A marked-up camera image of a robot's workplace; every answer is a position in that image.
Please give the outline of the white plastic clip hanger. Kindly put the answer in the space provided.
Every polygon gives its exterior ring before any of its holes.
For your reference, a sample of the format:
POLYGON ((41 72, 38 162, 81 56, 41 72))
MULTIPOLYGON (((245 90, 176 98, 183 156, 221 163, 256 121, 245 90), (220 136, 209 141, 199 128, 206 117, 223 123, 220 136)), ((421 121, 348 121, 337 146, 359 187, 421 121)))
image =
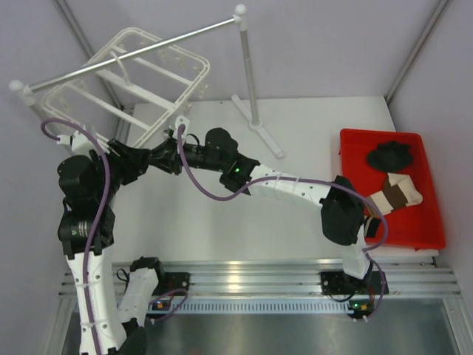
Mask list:
POLYGON ((188 114, 189 100, 205 94, 210 68, 207 58, 172 45, 59 84, 44 95, 41 107, 52 117, 77 123, 119 118, 130 125, 128 145, 141 148, 170 117, 188 114), (93 87, 98 80, 108 84, 122 104, 151 105, 152 116, 136 118, 116 107, 93 87))

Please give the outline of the black white-striped sock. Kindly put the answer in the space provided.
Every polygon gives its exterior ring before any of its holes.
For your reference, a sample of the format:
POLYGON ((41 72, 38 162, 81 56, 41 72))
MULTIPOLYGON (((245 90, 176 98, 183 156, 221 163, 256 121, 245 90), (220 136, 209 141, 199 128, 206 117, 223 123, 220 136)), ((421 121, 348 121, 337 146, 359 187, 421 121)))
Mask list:
POLYGON ((379 218, 366 216, 364 218, 364 237, 375 238, 380 225, 381 225, 381 220, 379 218))

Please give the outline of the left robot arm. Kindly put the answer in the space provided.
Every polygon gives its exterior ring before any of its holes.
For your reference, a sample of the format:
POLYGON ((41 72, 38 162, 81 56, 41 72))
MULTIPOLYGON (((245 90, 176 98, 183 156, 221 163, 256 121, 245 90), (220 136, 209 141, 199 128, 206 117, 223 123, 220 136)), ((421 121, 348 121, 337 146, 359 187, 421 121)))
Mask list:
POLYGON ((58 238, 72 273, 81 324, 81 354, 145 354, 146 313, 153 294, 167 284, 162 263, 141 257, 129 267, 117 301, 112 275, 115 214, 110 206, 121 186, 144 175, 152 153, 116 140, 105 155, 90 151, 58 167, 64 213, 58 238))

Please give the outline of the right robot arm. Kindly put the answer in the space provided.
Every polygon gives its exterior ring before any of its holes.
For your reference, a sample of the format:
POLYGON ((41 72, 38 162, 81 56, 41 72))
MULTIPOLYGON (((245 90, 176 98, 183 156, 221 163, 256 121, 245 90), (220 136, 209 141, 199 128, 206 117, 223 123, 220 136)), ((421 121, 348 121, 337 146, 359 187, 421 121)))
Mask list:
POLYGON ((246 194, 315 210, 321 216, 322 234, 341 251, 346 287, 359 294, 371 286, 371 262, 362 234, 364 204, 348 179, 314 181, 270 169, 241 154, 223 128, 208 131, 203 144, 186 143, 182 131, 182 127, 170 130, 167 139, 152 149, 152 166, 175 175, 192 169, 218 172, 220 183, 232 193, 230 199, 246 194))

